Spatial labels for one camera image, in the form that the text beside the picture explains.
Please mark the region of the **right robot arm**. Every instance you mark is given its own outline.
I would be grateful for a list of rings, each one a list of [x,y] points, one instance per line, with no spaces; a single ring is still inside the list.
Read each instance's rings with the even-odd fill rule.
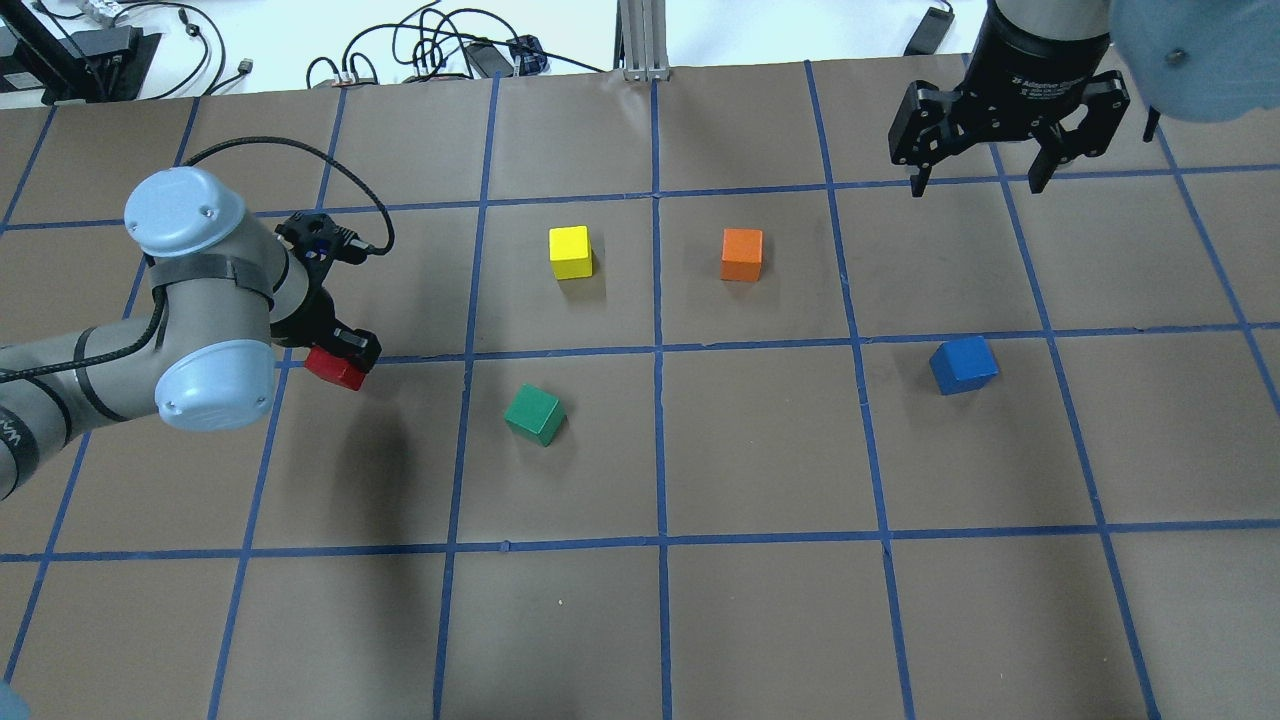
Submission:
[[[1235,120],[1279,99],[1275,1],[989,1],[963,81],[911,82],[887,133],[920,197],[942,160],[1032,140],[1033,193],[1108,150],[1134,97],[1164,118]]]

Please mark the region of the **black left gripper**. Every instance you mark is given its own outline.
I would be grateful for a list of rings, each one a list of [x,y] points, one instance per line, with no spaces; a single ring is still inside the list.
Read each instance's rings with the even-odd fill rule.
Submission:
[[[275,233],[287,260],[273,287],[271,341],[285,348],[320,347],[371,372],[381,356],[376,334],[338,320],[324,282],[334,263],[358,265],[375,247],[320,211],[297,211]]]

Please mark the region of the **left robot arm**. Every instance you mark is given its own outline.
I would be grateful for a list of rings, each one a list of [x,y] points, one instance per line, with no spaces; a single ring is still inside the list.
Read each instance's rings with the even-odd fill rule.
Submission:
[[[187,432],[266,416],[278,348],[314,348],[323,375],[357,388],[381,355],[371,331],[337,316],[335,263],[383,256],[321,211],[266,227],[214,174],[177,167],[125,202],[124,227],[148,260],[147,316],[3,347],[3,495],[73,439],[160,416]]]

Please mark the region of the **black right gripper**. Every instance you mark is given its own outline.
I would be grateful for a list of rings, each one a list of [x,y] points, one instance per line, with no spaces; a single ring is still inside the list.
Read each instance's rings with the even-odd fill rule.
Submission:
[[[933,167],[977,143],[1036,141],[1039,151],[1028,169],[1028,188],[1043,193],[1062,164],[1106,152],[1132,105],[1116,70],[1033,82],[998,72],[986,85],[961,83],[942,90],[913,81],[888,131],[888,154],[908,167],[913,197],[923,197]]]

